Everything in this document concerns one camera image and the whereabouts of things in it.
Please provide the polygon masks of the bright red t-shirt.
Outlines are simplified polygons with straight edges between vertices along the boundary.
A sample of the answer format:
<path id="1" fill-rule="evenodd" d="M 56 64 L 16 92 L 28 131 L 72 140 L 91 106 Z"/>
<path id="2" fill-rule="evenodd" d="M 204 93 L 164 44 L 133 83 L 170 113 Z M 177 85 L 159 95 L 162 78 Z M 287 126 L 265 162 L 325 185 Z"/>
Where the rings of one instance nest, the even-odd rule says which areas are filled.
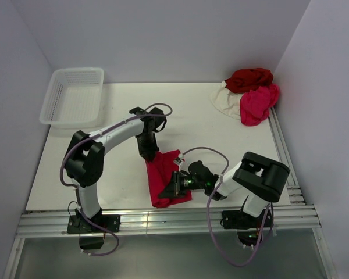
<path id="1" fill-rule="evenodd" d="M 192 200 L 191 192 L 188 191 L 182 198 L 160 198 L 159 194 L 168 185 L 172 173 L 178 171 L 179 167 L 175 159 L 181 154 L 177 149 L 166 153 L 157 152 L 153 161 L 146 161 L 149 194 L 152 206 L 155 208 L 166 208 L 168 206 L 185 203 Z"/>

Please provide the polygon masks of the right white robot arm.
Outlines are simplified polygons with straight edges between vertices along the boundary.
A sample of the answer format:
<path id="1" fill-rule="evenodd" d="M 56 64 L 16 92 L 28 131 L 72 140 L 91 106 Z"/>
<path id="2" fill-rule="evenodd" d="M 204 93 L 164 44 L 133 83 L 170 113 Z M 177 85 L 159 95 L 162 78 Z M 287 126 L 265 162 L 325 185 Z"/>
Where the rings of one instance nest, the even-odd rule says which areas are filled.
<path id="1" fill-rule="evenodd" d="M 216 201 L 245 188 L 245 198 L 238 217 L 248 227 L 254 226 L 265 208 L 280 200 L 290 169 L 283 163 L 253 152 L 246 152 L 241 161 L 225 174 L 213 174 L 198 160 L 187 171 L 174 171 L 159 193 L 160 198 L 182 198 L 190 191 L 203 189 Z"/>

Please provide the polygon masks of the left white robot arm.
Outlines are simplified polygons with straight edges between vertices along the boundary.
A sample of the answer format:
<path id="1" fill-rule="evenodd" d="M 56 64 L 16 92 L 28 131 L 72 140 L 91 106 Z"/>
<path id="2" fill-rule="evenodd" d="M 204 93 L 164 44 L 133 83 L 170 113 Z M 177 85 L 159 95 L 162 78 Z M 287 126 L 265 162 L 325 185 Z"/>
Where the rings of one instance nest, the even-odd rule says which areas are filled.
<path id="1" fill-rule="evenodd" d="M 146 109 L 140 107 L 129 111 L 127 118 L 100 130 L 75 132 L 60 167 L 60 181 L 76 192 L 77 207 L 70 216 L 69 234 L 105 233 L 112 227 L 118 231 L 115 217 L 105 217 L 98 202 L 97 182 L 104 170 L 104 157 L 122 142 L 136 138 L 138 152 L 147 162 L 154 160 L 159 152 L 155 134 L 162 131 L 167 114 L 159 103 Z"/>

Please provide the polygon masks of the white plastic mesh basket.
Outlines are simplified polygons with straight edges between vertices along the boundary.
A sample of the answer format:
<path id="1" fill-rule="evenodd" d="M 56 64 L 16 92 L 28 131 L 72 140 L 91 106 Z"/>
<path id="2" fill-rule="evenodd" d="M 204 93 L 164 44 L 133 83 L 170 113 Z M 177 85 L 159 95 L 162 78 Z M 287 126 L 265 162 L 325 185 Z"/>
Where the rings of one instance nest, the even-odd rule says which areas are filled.
<path id="1" fill-rule="evenodd" d="M 55 70 L 39 120 L 56 128 L 92 128 L 99 121 L 104 70 L 77 67 Z"/>

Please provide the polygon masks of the white t-shirt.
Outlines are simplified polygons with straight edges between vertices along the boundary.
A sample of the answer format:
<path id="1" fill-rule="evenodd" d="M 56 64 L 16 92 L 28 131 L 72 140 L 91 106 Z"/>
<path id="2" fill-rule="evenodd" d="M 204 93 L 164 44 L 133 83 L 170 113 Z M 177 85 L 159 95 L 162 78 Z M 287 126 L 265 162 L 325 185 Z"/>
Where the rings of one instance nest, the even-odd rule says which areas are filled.
<path id="1" fill-rule="evenodd" d="M 243 94 L 232 93 L 222 81 L 209 96 L 213 106 L 226 116 L 240 120 L 240 99 Z"/>

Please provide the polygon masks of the pink t-shirt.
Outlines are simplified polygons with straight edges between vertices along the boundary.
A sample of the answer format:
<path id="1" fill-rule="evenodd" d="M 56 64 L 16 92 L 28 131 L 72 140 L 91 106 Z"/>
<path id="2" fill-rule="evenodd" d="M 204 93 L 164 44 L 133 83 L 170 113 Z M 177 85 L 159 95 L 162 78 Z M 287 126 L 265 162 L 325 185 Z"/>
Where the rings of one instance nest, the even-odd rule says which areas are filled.
<path id="1" fill-rule="evenodd" d="M 272 108 L 280 97 L 277 84 L 261 86 L 250 90 L 240 99 L 240 120 L 245 126 L 257 126 L 269 117 Z"/>

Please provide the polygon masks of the dark red t-shirt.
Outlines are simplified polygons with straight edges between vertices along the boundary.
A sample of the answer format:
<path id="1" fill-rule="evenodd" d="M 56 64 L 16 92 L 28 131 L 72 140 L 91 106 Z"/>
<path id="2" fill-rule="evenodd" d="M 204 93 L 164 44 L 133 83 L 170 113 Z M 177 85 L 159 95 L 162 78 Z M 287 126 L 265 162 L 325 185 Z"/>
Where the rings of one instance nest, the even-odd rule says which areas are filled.
<path id="1" fill-rule="evenodd" d="M 264 68 L 240 69 L 225 80 L 226 88 L 235 94 L 256 90 L 272 84 L 273 74 Z"/>

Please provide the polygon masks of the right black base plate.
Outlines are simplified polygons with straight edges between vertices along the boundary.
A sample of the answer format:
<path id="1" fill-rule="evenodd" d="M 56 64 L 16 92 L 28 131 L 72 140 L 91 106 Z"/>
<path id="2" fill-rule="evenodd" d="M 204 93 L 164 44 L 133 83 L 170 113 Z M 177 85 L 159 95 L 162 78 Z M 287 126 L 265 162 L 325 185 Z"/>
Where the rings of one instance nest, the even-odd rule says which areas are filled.
<path id="1" fill-rule="evenodd" d="M 220 225 L 224 229 L 248 230 L 252 228 L 260 228 L 265 210 L 258 217 L 252 217 L 242 210 L 224 210 L 222 211 L 222 219 Z"/>

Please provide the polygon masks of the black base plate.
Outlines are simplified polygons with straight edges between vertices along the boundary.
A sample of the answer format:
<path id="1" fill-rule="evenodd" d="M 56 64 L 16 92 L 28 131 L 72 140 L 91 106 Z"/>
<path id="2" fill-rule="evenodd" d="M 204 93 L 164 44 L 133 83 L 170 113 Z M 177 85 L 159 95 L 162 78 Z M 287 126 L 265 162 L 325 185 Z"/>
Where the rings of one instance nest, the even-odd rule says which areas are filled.
<path id="1" fill-rule="evenodd" d="M 224 229 L 248 230 L 252 228 L 260 228 L 265 210 L 258 217 L 252 217 L 242 210 L 224 210 L 222 211 L 222 219 L 220 225 Z"/>
<path id="2" fill-rule="evenodd" d="M 118 233 L 120 215 L 101 215 L 87 221 L 82 215 L 71 215 L 67 225 L 67 234 Z"/>

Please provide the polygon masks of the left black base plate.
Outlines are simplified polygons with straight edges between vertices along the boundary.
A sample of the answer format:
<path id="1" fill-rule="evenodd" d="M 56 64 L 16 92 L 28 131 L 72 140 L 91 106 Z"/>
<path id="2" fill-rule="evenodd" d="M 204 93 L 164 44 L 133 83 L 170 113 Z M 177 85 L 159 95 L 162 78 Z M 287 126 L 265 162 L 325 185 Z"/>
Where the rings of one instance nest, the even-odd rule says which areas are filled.
<path id="1" fill-rule="evenodd" d="M 67 225 L 67 234 L 118 233 L 120 215 L 101 215 L 87 221 L 82 215 L 71 215 Z"/>

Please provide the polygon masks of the aluminium mounting rail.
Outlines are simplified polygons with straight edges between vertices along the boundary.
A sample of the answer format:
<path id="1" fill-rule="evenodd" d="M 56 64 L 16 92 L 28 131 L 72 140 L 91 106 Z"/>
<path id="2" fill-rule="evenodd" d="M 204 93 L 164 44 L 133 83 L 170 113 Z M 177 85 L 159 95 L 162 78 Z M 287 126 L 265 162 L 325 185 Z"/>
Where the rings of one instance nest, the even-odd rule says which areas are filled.
<path id="1" fill-rule="evenodd" d="M 118 214 L 121 235 L 155 235 L 207 233 L 205 208 L 107 210 L 104 215 Z M 15 238 L 67 237 L 67 210 L 23 214 Z M 278 230 L 321 228 L 314 206 L 278 206 L 274 208 L 274 224 Z"/>

